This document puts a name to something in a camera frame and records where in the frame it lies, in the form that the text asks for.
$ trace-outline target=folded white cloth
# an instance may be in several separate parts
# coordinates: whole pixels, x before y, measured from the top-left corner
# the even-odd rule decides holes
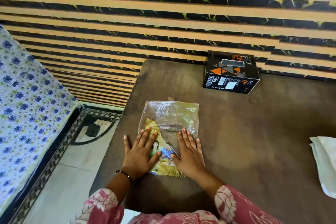
[[[336,198],[336,138],[319,136],[310,140],[323,192]]]

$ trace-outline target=pink floral sleeve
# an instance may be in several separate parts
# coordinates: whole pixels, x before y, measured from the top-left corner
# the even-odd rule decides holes
[[[215,204],[227,224],[283,224],[231,186],[222,186],[217,190]]]
[[[71,224],[120,224],[124,208],[118,205],[115,194],[109,189],[100,189],[84,202]]]

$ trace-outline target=cardboard box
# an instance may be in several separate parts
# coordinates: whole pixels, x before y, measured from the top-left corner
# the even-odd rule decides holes
[[[208,51],[204,88],[248,94],[259,80],[253,55]]]

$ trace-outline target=blue floral pattern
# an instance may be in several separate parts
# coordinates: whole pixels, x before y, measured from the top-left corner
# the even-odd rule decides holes
[[[76,98],[0,26],[0,215],[77,105]]]

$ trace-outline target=hand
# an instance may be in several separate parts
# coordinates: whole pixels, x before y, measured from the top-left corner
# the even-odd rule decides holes
[[[151,128],[141,130],[135,139],[132,149],[129,147],[127,136],[124,136],[125,158],[121,170],[126,172],[133,181],[148,173],[161,155],[161,151],[158,151],[149,159],[149,154],[152,151],[153,143],[157,137],[157,133],[155,132],[147,141],[150,131]]]
[[[202,154],[201,141],[197,138],[196,143],[189,131],[184,128],[177,133],[178,145],[180,146],[181,158],[172,154],[177,169],[184,175],[195,180],[198,174],[206,171]]]

